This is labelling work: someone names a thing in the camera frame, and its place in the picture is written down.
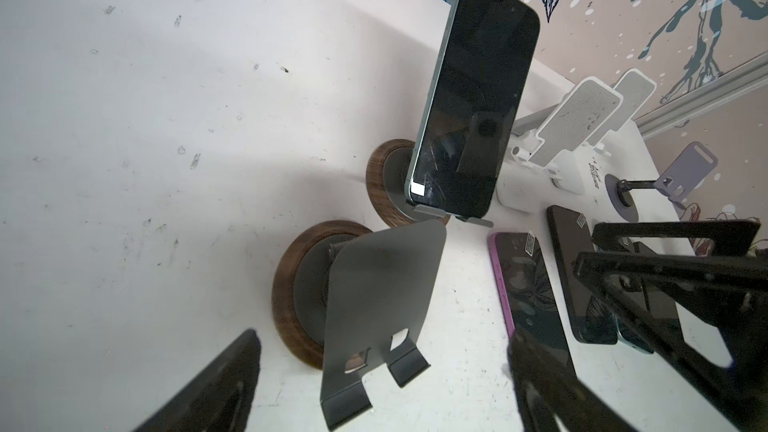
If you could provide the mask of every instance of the phone screen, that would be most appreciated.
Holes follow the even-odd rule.
[[[482,217],[533,60],[539,21],[519,0],[458,0],[454,7],[406,196],[457,216]]]
[[[515,328],[524,328],[575,374],[538,239],[500,232],[490,241],[507,331],[511,335]]]
[[[578,254],[594,252],[587,218],[579,212],[552,206],[547,208],[547,223],[576,340],[586,344],[615,344],[618,336],[613,313],[574,276]]]

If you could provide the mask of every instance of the dark gray metal phone stand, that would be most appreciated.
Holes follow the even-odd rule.
[[[630,190],[655,188],[677,207],[685,208],[683,199],[716,166],[717,157],[709,149],[701,142],[691,142],[656,180],[621,180],[606,174],[605,189],[616,212],[627,222],[635,223],[639,220],[638,207],[629,194]]]
[[[427,220],[327,244],[325,257],[305,257],[305,271],[314,265],[315,277],[328,277],[320,406],[330,430],[371,407],[362,386],[370,370],[387,364],[403,387],[429,367],[416,341],[445,244],[446,226]],[[306,286],[316,290],[311,281]],[[297,312],[300,297],[297,291]],[[390,350],[392,336],[404,329],[405,341]]]

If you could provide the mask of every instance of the wooden base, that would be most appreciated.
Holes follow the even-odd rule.
[[[374,150],[371,158],[368,160],[368,167],[366,168],[368,197],[371,199],[371,204],[376,213],[379,214],[379,217],[389,227],[408,226],[416,222],[413,218],[395,207],[387,195],[384,185],[384,162],[386,162],[387,157],[397,149],[413,149],[414,145],[413,140],[389,140]],[[445,216],[440,220],[442,223],[447,224],[450,218],[451,216]]]
[[[277,327],[280,338],[302,362],[322,369],[323,347],[313,341],[301,327],[293,302],[293,285],[296,270],[308,251],[332,235],[370,234],[365,226],[348,220],[329,220],[305,230],[296,237],[280,259],[277,265],[274,281],[272,282],[272,319]]]

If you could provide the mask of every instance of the white phone holder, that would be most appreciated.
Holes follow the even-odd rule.
[[[622,103],[621,94],[596,77],[576,85],[553,109],[525,118],[513,126],[506,162],[551,179],[556,187],[584,194],[584,182],[573,151]],[[534,131],[532,126],[549,112]]]
[[[638,69],[629,69],[616,83],[614,90],[619,92],[624,100],[619,108],[603,122],[603,124],[587,138],[587,146],[602,156],[610,157],[602,140],[608,133],[615,133],[627,120],[648,101],[656,92],[656,82],[652,81]]]

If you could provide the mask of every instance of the stand foot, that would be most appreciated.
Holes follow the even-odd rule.
[[[639,220],[638,207],[634,204],[629,192],[619,190],[619,178],[611,174],[605,175],[605,190],[608,192],[610,203],[614,205],[616,212],[627,222],[636,223]]]
[[[373,151],[366,168],[366,189],[371,204],[379,217],[390,227],[407,226],[435,218],[414,210],[406,202],[404,185],[414,142],[393,139]],[[451,216],[440,220],[447,224]]]
[[[272,319],[280,338],[302,362],[322,369],[331,244],[370,234],[367,227],[331,220],[299,235],[283,254],[272,283]]]

